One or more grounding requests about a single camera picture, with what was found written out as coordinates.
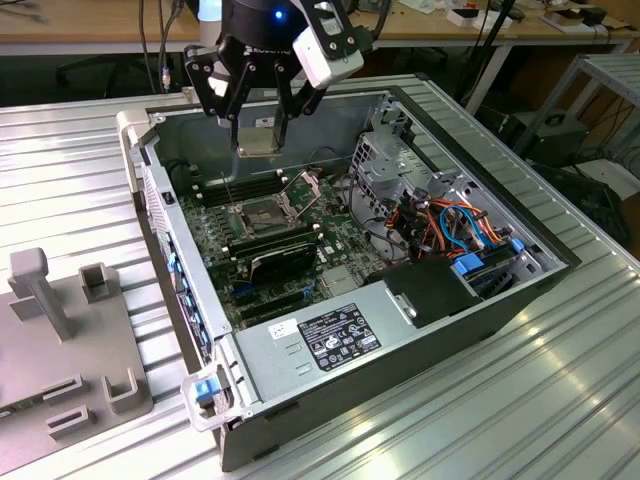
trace ribbed metal surface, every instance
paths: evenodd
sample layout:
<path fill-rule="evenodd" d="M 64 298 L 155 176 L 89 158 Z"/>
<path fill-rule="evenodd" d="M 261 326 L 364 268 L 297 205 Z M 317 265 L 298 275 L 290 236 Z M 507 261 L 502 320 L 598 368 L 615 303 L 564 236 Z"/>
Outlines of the ribbed metal surface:
<path fill-rule="evenodd" d="M 579 67 L 636 107 L 640 106 L 640 55 L 588 55 Z"/>
<path fill-rule="evenodd" d="M 9 478 L 640 478 L 640 266 L 437 87 L 404 76 L 354 80 L 340 88 L 389 84 L 401 86 L 437 118 L 580 256 L 581 267 L 494 337 L 260 462 L 223 475 L 211 436 L 189 427 L 173 395 L 184 368 L 133 220 L 124 173 L 97 166 L 95 173 L 89 173 L 91 166 L 75 173 L 76 166 L 117 158 L 110 117 L 125 106 L 64 106 L 57 110 L 62 120 L 41 107 L 5 110 L 0 124 L 15 135 L 0 142 L 0 238 L 7 238 L 5 229 L 18 231 L 15 238 L 24 242 L 46 237 L 37 243 L 56 252 L 52 264 L 60 275 L 87 259 L 119 266 L 158 399 L 148 416 Z M 39 122 L 43 111 L 48 119 Z M 79 116 L 85 127 L 101 126 L 102 140 L 93 139 L 93 129 L 64 130 Z M 417 138 L 435 153 L 427 136 Z M 451 162 L 444 155 L 432 160 L 442 167 Z M 15 180 L 5 180 L 6 173 Z M 34 229 L 37 235 L 30 233 Z M 3 269 L 7 248 L 0 247 Z"/>

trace white sticker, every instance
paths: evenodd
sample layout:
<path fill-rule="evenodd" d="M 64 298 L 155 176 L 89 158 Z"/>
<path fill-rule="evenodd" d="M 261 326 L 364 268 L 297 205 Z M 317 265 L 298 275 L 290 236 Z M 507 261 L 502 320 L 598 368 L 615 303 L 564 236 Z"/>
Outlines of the white sticker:
<path fill-rule="evenodd" d="M 256 127 L 258 128 L 271 128 L 274 123 L 275 119 L 273 117 L 256 119 Z"/>
<path fill-rule="evenodd" d="M 298 321 L 295 318 L 290 318 L 284 322 L 271 325 L 268 330 L 271 338 L 278 340 L 279 338 L 296 333 L 298 331 Z"/>

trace motherboard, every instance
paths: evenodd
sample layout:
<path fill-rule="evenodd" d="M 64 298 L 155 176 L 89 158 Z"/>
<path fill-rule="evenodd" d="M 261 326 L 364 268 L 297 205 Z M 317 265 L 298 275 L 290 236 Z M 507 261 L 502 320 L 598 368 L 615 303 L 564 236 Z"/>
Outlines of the motherboard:
<path fill-rule="evenodd" d="M 231 190 L 235 185 L 223 185 L 221 198 L 196 194 L 180 200 L 235 329 L 355 290 L 386 266 L 354 224 L 342 179 L 286 173 L 288 178 L 278 177 L 286 189 L 277 193 L 234 201 L 240 195 Z M 264 188 L 264 182 L 252 186 L 258 193 Z"/>

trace blue cable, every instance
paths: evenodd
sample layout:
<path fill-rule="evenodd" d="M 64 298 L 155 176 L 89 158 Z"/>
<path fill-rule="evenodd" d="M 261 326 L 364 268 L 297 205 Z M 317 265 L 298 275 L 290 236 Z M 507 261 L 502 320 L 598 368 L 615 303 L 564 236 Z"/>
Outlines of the blue cable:
<path fill-rule="evenodd" d="M 440 213 L 440 227 L 442 228 L 442 233 L 444 233 L 444 236 L 447 237 L 451 242 L 455 243 L 456 245 L 461 246 L 464 251 L 466 253 L 469 253 L 469 249 L 467 248 L 467 246 L 462 243 L 459 242 L 458 240 L 454 239 L 451 234 L 449 233 L 449 231 L 447 230 L 446 227 L 446 219 L 444 218 L 444 214 L 446 213 L 446 211 L 448 209 L 453 209 L 453 210 L 457 210 L 460 213 L 462 213 L 465 217 L 467 217 L 467 220 L 469 221 L 469 224 L 471 225 L 471 228 L 473 228 L 474 233 L 476 234 L 476 236 L 482 240 L 483 243 L 485 244 L 489 244 L 489 245 L 493 245 L 493 242 L 491 241 L 491 239 L 485 235 L 479 228 L 478 225 L 475 221 L 475 219 L 473 218 L 473 216 L 469 213 L 469 211 L 465 208 L 459 207 L 457 205 L 451 206 L 451 207 L 447 207 L 444 210 L 442 210 L 442 212 Z"/>
<path fill-rule="evenodd" d="M 462 243 L 461 241 L 456 240 L 455 238 L 453 238 L 451 236 L 451 234 L 449 233 L 449 230 L 447 230 L 447 225 L 446 225 L 446 220 L 444 218 L 444 214 L 446 213 L 448 208 L 452 208 L 452 207 L 447 207 L 440 213 L 440 228 L 442 229 L 442 233 L 444 233 L 444 236 L 447 237 L 447 239 L 451 243 L 455 243 L 459 247 L 462 247 L 464 249 L 465 253 L 469 253 L 469 249 L 467 248 L 467 246 L 464 243 Z"/>

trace blue connector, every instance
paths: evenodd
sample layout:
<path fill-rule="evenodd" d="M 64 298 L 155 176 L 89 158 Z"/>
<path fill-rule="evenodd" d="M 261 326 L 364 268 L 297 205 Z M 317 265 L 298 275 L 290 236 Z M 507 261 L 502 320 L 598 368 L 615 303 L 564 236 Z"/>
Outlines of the blue connector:
<path fill-rule="evenodd" d="M 194 387 L 196 389 L 196 402 L 200 405 L 211 402 L 213 397 L 222 391 L 220 382 L 215 377 L 200 380 Z"/>
<path fill-rule="evenodd" d="M 176 256 L 176 253 L 172 252 L 171 255 L 169 255 L 169 261 L 167 262 L 167 269 L 169 270 L 169 273 L 173 273 L 175 271 L 177 261 L 178 257 Z"/>
<path fill-rule="evenodd" d="M 511 246 L 516 251 L 516 253 L 520 253 L 522 250 L 524 250 L 524 243 L 522 243 L 522 240 L 520 240 L 519 238 L 512 239 Z"/>
<path fill-rule="evenodd" d="M 453 266 L 460 275 L 466 275 L 478 268 L 484 267 L 484 263 L 475 253 L 468 253 L 466 255 L 456 257 L 455 262 L 453 262 Z"/>

